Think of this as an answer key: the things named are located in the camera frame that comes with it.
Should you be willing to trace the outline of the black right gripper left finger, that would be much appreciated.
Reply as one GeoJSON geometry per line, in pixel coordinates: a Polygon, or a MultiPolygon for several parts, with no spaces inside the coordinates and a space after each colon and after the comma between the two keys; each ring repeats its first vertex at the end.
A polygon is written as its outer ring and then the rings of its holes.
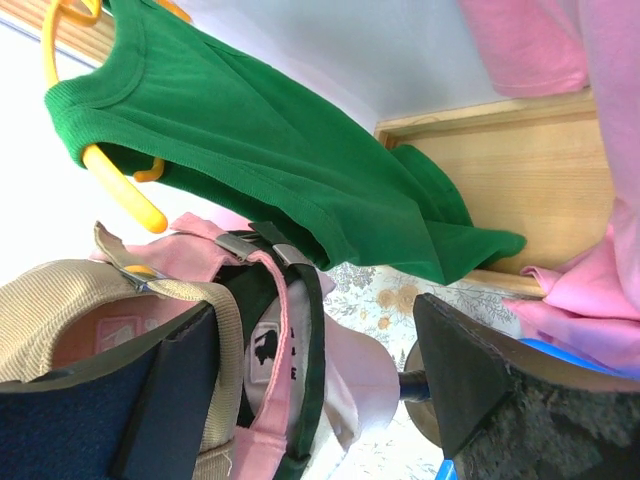
{"type": "Polygon", "coordinates": [[[204,302],[116,348],[1,384],[4,479],[189,479],[220,365],[204,302]]]}

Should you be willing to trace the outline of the beige mannequin head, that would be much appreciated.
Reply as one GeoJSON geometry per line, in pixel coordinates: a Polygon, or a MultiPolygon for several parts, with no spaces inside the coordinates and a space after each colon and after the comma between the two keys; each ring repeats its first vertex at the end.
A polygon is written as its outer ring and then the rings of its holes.
{"type": "Polygon", "coordinates": [[[399,404],[399,378],[388,350],[376,339],[325,317],[324,412],[347,449],[386,429],[399,404]]]}

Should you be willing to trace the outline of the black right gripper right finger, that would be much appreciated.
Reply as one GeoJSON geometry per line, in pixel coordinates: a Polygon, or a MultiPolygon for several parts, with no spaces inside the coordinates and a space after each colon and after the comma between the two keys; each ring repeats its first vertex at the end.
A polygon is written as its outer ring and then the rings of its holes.
{"type": "Polygon", "coordinates": [[[638,478],[638,380],[552,356],[431,294],[413,317],[459,478],[638,478]]]}

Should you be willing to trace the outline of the white baseball cap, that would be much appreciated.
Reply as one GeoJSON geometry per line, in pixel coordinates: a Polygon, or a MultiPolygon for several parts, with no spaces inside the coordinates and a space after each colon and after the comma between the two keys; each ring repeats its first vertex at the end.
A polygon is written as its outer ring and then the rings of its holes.
{"type": "MultiPolygon", "coordinates": [[[[310,301],[301,280],[287,290],[290,302],[290,326],[295,350],[292,367],[296,372],[291,388],[290,418],[287,433],[291,435],[302,412],[305,393],[303,380],[308,373],[306,348],[310,341],[310,301]]],[[[268,386],[278,347],[281,307],[274,300],[260,317],[247,338],[245,349],[245,398],[238,417],[240,423],[253,421],[268,386]]],[[[364,398],[365,385],[359,379],[356,365],[360,351],[366,349],[368,337],[345,328],[332,318],[325,318],[325,399],[312,443],[311,454],[343,457],[362,433],[360,421],[369,407],[364,398]]]]}

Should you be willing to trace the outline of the pink baseball cap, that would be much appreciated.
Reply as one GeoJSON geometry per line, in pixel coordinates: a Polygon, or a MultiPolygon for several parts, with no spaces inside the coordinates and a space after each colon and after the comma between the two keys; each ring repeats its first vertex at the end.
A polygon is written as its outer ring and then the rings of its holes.
{"type": "Polygon", "coordinates": [[[125,246],[96,231],[96,259],[139,277],[209,282],[233,295],[243,366],[235,374],[235,479],[300,479],[325,424],[323,301],[331,283],[272,225],[227,232],[187,213],[168,236],[125,246]]]}

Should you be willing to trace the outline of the khaki baseball cap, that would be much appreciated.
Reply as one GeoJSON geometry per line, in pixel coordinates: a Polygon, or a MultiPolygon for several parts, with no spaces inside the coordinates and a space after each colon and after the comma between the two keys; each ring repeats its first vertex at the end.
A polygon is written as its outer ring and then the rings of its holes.
{"type": "Polygon", "coordinates": [[[194,473],[230,478],[236,417],[234,377],[243,366],[233,338],[240,314],[232,294],[209,282],[151,279],[91,260],[52,261],[1,289],[1,384],[30,382],[116,348],[204,302],[213,306],[220,365],[194,473]]]}

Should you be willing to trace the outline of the blue plastic bin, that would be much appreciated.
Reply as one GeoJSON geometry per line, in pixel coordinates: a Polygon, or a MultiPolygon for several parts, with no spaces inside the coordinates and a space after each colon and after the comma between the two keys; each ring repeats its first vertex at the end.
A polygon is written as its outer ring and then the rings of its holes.
{"type": "MultiPolygon", "coordinates": [[[[521,338],[520,342],[531,348],[534,348],[539,352],[542,352],[546,356],[559,359],[565,363],[576,365],[583,369],[596,371],[596,372],[604,373],[607,375],[622,377],[622,374],[618,371],[615,371],[614,369],[586,360],[580,356],[572,354],[566,350],[563,350],[559,347],[556,347],[542,340],[537,340],[533,338],[521,338]]],[[[445,458],[442,461],[435,479],[436,480],[457,479],[457,473],[456,473],[455,466],[452,459],[445,458]]]]}

